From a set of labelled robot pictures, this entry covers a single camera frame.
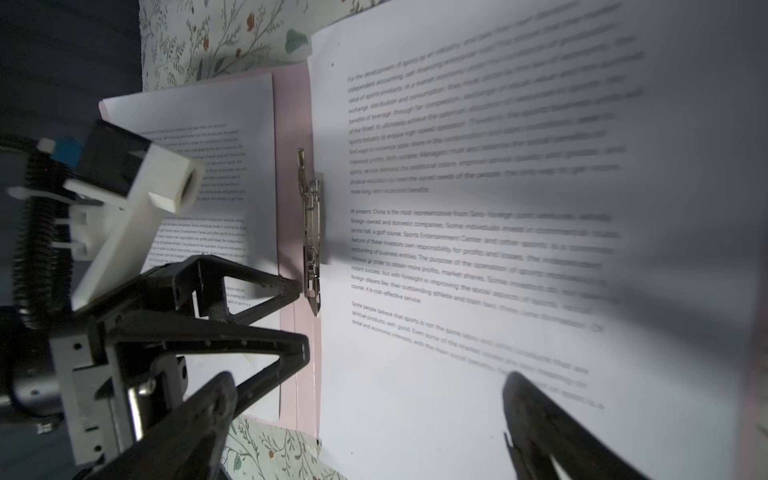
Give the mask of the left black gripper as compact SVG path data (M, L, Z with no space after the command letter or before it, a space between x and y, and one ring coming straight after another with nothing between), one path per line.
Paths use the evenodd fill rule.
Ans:
M76 464L115 460L183 404L182 355L277 357L237 385L236 416L307 366L307 336L249 326L300 294L295 280L195 255L124 280L76 308L49 338Z

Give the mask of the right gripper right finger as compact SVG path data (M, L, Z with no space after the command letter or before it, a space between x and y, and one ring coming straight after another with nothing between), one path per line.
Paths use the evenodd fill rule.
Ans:
M633 466L593 436L519 372L503 391L507 450L519 479L642 479Z

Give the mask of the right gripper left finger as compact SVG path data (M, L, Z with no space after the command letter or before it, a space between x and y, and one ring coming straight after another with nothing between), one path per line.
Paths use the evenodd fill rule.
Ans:
M236 401L232 375L216 375L142 440L89 477L227 479L221 458Z

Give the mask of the pink paper folder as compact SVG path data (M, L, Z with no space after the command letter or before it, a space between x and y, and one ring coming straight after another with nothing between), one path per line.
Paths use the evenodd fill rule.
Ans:
M274 88L275 156L276 156L276 207L277 207L277 248L278 270L281 274L303 279L303 207L298 187L297 149L303 148L308 156L310 170L321 181L321 309L315 317L306 301L293 307L291 316L284 319L285 325L294 326L309 334L311 360L301 370L302 385L295 387L289 399L295 406L289 423L309 430L319 436L322 384L322 267L324 253L324 182L314 163L314 128L311 99L311 83L308 62L255 70L232 76L271 74ZM760 370L759 349L756 369L757 420L760 392L757 384ZM755 446L759 454L760 435L757 432Z

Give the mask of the printed sheet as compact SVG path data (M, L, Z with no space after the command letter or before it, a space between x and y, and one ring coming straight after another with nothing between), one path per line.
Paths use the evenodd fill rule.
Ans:
M105 100L105 119L205 165L193 208L165 219L143 267L215 255L278 271L271 74Z
M508 479L528 378L653 479L752 479L763 1L393 1L312 38L322 458Z

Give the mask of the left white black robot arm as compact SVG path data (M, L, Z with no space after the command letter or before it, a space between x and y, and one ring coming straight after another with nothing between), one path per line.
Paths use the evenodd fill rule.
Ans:
M2 316L1 419L64 422L88 479L221 479L234 418L304 368L258 321L298 282L210 255L153 268L47 330Z

